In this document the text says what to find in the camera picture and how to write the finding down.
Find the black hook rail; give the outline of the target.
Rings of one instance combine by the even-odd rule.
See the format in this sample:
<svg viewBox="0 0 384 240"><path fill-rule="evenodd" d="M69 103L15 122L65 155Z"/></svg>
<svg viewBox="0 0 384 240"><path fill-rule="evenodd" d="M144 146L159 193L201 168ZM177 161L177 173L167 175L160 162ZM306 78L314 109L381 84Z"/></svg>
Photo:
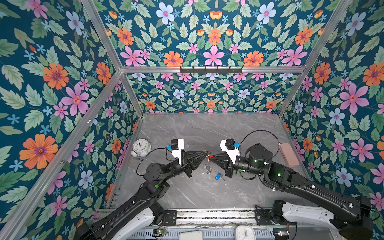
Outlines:
<svg viewBox="0 0 384 240"><path fill-rule="evenodd" d="M181 74L238 74L243 67L180 67Z"/></svg>

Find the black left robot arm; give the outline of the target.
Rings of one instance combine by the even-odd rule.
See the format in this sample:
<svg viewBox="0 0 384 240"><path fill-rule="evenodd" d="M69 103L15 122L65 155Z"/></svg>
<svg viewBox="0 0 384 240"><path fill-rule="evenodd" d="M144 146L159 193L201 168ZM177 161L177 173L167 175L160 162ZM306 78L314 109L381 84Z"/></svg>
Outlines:
<svg viewBox="0 0 384 240"><path fill-rule="evenodd" d="M207 151L181 151L181 156L168 164L151 163L142 175L138 191L120 207L93 224L77 228L75 240L126 240L135 232L163 220L164 208L158 203L170 188L167 181L192 172L209 157Z"/></svg>

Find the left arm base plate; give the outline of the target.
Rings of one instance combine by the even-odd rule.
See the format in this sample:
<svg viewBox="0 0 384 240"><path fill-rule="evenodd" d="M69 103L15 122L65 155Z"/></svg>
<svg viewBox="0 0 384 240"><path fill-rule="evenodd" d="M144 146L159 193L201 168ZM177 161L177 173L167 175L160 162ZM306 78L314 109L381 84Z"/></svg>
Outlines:
<svg viewBox="0 0 384 240"><path fill-rule="evenodd" d="M155 215L154 221L151 226L166 226L166 227L174 227L177 223L177 210L165 210Z"/></svg>

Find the large grey perforated keyring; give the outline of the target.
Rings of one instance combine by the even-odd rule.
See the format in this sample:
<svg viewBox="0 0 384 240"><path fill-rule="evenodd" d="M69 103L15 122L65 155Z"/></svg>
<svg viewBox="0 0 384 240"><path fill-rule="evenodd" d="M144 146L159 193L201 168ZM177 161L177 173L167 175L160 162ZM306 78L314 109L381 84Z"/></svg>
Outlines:
<svg viewBox="0 0 384 240"><path fill-rule="evenodd" d="M211 166L210 166L210 153L209 152L207 152L207 155L206 155L206 157L205 157L205 160L204 160L204 168L205 168L205 170L206 170L206 174L207 175L209 175L209 174L211 174L212 173L212 168L211 168Z"/></svg>

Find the white square clock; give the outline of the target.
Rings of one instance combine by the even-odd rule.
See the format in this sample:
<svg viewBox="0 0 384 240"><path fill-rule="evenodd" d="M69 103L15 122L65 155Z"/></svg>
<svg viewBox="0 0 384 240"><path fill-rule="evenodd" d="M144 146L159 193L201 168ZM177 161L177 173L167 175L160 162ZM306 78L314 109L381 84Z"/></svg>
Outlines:
<svg viewBox="0 0 384 240"><path fill-rule="evenodd" d="M235 240L256 240L256 233L249 226L238 226L235 229Z"/></svg>

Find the white alarm clock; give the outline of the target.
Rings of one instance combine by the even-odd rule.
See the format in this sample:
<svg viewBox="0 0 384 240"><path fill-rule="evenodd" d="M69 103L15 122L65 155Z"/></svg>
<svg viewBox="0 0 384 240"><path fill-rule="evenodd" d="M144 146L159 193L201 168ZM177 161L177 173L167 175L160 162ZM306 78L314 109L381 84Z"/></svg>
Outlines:
<svg viewBox="0 0 384 240"><path fill-rule="evenodd" d="M143 158L152 150L151 143L146 139L138 139L133 143L131 156L133 158Z"/></svg>

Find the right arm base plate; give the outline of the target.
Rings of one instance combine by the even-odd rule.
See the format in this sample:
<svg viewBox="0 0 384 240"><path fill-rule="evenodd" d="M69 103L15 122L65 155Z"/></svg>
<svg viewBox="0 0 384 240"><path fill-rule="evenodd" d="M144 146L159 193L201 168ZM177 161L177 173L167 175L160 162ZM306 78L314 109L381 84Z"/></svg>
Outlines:
<svg viewBox="0 0 384 240"><path fill-rule="evenodd" d="M265 209L255 208L254 213L258 226L284 226L287 224L287 221L283 217L271 213Z"/></svg>

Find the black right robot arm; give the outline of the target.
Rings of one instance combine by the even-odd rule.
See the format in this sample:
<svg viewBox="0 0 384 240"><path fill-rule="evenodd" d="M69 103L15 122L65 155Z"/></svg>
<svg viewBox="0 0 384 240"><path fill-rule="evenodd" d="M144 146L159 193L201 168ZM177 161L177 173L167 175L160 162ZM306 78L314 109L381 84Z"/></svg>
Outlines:
<svg viewBox="0 0 384 240"><path fill-rule="evenodd" d="M363 197L349 197L318 185L293 169L273 161L274 154L261 144L255 144L240 155L239 145L224 147L221 154L209 160L222 168L225 176L234 173L253 174L272 191L286 192L315 204L298 206L275 200L268 213L270 222L285 224L308 223L332 229L346 240L369 240L373 236L370 201Z"/></svg>

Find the white device at front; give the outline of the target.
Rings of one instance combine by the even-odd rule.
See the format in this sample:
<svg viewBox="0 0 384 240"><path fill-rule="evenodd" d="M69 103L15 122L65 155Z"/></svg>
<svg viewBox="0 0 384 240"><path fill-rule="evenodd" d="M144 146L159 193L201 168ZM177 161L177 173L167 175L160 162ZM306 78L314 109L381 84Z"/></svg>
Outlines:
<svg viewBox="0 0 384 240"><path fill-rule="evenodd" d="M203 240L202 231L180 233L179 240Z"/></svg>

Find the key with blue tag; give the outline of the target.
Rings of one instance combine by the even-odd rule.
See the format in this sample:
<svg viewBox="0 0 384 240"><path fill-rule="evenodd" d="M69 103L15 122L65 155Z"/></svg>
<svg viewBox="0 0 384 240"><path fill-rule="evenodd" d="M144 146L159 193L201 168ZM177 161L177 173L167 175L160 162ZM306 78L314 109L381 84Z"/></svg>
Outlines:
<svg viewBox="0 0 384 240"><path fill-rule="evenodd" d="M225 177L223 174L217 173L217 175L215 176L215 180L216 181L219 181L219 180L225 181Z"/></svg>

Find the pink rectangular case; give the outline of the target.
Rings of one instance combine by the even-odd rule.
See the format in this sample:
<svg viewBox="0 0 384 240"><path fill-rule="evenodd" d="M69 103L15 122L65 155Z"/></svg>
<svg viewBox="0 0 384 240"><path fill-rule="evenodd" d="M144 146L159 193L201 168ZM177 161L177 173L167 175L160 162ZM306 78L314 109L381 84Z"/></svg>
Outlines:
<svg viewBox="0 0 384 240"><path fill-rule="evenodd" d="M296 152L289 143L280 144L280 150L288 167L292 168L300 165Z"/></svg>

